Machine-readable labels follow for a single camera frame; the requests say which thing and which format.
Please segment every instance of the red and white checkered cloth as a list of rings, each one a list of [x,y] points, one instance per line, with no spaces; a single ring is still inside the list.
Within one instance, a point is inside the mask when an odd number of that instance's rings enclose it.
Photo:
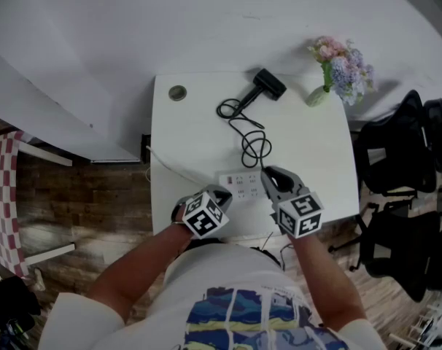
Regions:
[[[15,204],[17,155],[22,136],[22,131],[0,135],[0,263],[19,277],[28,275]]]

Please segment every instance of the white table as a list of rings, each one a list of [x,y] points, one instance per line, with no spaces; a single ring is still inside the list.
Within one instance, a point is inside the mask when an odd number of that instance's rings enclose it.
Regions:
[[[198,73],[156,77],[152,112],[152,148],[164,163],[206,183],[218,183],[218,174],[244,169],[241,137],[220,119],[217,105],[226,98],[241,98],[252,87],[254,74]],[[303,97],[317,87],[321,78],[278,76],[286,93],[272,101],[260,95],[245,111],[266,128],[273,144],[265,165],[295,172],[320,197],[325,222],[350,217],[359,211],[357,177],[352,142],[344,107],[336,95],[310,108]],[[187,88],[182,101],[172,101],[174,85]],[[243,132],[252,130],[240,122]],[[151,158],[152,219],[155,233],[170,223],[171,211],[182,196],[200,187],[164,168]],[[271,202],[233,203],[230,222],[216,237],[265,235],[278,231],[270,218]]]

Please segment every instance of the white t-shirt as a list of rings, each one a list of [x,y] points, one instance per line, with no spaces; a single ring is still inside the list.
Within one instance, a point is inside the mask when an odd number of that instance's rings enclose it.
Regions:
[[[169,266],[147,318],[128,327],[101,303],[60,294],[39,350],[385,349],[367,320],[350,322],[339,333],[310,321],[302,292],[270,258],[210,244]]]

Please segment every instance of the power strip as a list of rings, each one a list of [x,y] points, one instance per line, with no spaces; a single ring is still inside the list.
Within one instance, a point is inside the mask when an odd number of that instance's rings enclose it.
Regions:
[[[220,185],[233,195],[233,202],[266,198],[260,179],[260,170],[232,172],[220,175]]]

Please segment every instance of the human arm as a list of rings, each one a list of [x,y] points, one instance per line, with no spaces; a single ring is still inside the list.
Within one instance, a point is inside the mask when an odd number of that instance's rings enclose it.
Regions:
[[[323,325],[339,331],[366,319],[357,289],[315,235],[290,238]]]
[[[170,225],[110,265],[92,284],[87,297],[112,308],[126,322],[134,303],[191,237],[184,225]]]

